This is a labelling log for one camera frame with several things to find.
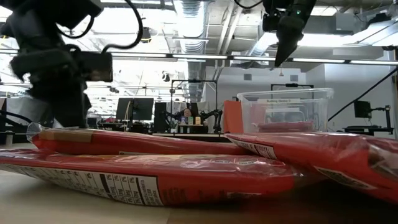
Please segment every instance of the plastic wrapper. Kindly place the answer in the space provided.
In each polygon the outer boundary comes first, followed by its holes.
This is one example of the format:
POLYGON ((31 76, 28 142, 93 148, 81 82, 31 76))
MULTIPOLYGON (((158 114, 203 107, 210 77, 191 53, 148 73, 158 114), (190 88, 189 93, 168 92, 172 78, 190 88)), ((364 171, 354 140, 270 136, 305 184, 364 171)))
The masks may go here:
POLYGON ((71 156, 45 149, 3 149, 0 169, 154 206, 267 197, 317 180, 259 156, 71 156))
POLYGON ((29 127, 29 139, 39 149, 65 154, 228 154, 251 152, 232 143, 202 142, 147 134, 103 131, 95 129, 41 129, 29 127))
POLYGON ((398 142, 347 133, 229 134, 266 158, 317 171, 341 184, 398 203, 398 142))
POLYGON ((260 133, 312 132, 312 121, 258 124, 260 133))

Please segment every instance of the computer monitor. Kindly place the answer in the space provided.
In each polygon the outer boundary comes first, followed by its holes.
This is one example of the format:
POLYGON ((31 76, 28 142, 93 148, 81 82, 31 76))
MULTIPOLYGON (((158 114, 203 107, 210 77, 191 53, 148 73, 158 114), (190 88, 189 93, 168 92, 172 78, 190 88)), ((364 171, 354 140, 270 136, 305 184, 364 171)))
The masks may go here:
POLYGON ((119 98, 116 119, 152 120, 153 98, 119 98))

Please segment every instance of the ceiling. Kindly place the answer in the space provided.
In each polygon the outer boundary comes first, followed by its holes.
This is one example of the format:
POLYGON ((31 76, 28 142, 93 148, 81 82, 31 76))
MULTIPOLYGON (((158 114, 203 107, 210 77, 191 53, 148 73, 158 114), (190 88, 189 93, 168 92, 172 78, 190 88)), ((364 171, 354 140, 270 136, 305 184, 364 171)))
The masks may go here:
MULTIPOLYGON (((206 44, 206 54, 215 54, 225 15, 228 13, 228 6, 232 0, 217 0, 207 2, 206 13, 206 34, 208 39, 206 44)), ((257 0, 241 1, 244 5, 252 5, 257 0)), ((70 40, 64 39, 66 43, 78 45, 82 50, 101 51, 106 44, 130 44, 136 38, 138 30, 136 18, 133 11, 126 7, 123 1, 107 0, 106 8, 95 19, 95 23, 91 31, 81 39, 70 40)), ((334 1, 323 0, 318 1, 313 11, 316 16, 331 16, 336 9, 352 12, 354 9, 367 11, 381 6, 390 5, 391 1, 334 1)), ((235 7, 233 17, 237 15, 238 8, 235 7)), ((151 42, 148 44, 139 44, 129 52, 152 52, 152 53, 179 53, 181 51, 180 40, 178 37, 178 17, 173 10, 160 9, 139 9, 144 26, 150 27, 152 35, 151 42)), ((0 21, 5 21, 11 14, 11 11, 0 7, 0 21)), ((239 14, 236 29, 233 31, 233 39, 226 49, 227 54, 232 52, 241 52, 251 48, 258 38, 258 25, 262 21, 264 8, 260 5, 254 9, 243 11, 239 14)), ((76 29, 73 34, 78 35, 86 29, 89 19, 86 18, 76 29)), ((16 41, 12 38, 0 40, 1 49, 18 49, 16 41)), ((379 47, 363 47, 361 49, 344 49, 347 53, 346 57, 375 59, 380 55, 379 47)), ((269 48, 267 53, 275 55, 275 49, 269 48)), ((312 58, 337 58, 341 53, 336 54, 334 47, 299 47, 294 56, 312 57, 312 58)), ((3 83, 21 83, 20 80, 14 78, 9 69, 9 61, 13 55, 0 54, 0 77, 3 83)), ((89 94, 93 109, 92 112, 99 114, 112 114, 116 110, 117 99, 119 97, 128 96, 146 96, 154 97, 156 100, 170 100, 170 82, 163 81, 163 74, 169 74, 171 79, 185 79, 185 61, 148 61, 139 58, 116 58, 113 62, 114 67, 114 83, 89 83, 87 94, 89 94), (119 93, 111 93, 110 86, 118 86, 119 93)), ((292 63, 287 68, 301 68, 302 72, 311 69, 313 64, 292 63)), ((8 93, 20 93, 26 86, 18 86, 14 90, 3 90, 8 93)), ((176 92, 176 98, 184 100, 187 96, 185 87, 176 92)))

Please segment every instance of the white label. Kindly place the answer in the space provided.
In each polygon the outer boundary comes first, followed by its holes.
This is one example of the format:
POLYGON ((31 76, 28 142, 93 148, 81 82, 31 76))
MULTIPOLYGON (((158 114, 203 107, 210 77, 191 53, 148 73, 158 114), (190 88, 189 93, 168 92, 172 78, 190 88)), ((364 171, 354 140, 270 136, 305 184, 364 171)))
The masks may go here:
POLYGON ((157 154, 157 153, 146 153, 146 152, 123 152, 123 151, 119 151, 119 155, 130 155, 130 156, 140 156, 140 155, 161 155, 161 154, 157 154))
POLYGON ((300 103, 301 99, 258 99, 257 103, 300 103))
POLYGON ((374 190, 376 187, 369 185, 363 181, 357 180, 355 178, 349 177, 343 172, 315 167, 321 174, 329 177, 330 179, 337 181, 343 185, 347 185, 354 188, 365 189, 365 190, 374 190))
POLYGON ((235 143, 237 146, 249 149, 250 151, 259 154, 262 157, 278 160, 278 158, 275 155, 274 148, 272 146, 248 143, 248 142, 238 141, 235 139, 229 139, 229 140, 231 140, 231 142, 235 143))
POLYGON ((157 177, 0 164, 0 169, 134 205, 163 205, 157 177))

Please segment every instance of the clear plastic bin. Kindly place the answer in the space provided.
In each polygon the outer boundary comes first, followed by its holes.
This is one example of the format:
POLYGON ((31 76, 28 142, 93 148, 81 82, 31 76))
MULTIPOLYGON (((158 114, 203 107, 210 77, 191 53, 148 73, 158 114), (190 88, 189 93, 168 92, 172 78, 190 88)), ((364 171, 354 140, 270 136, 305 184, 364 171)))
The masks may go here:
POLYGON ((245 133, 327 131, 331 88, 239 93, 245 133))

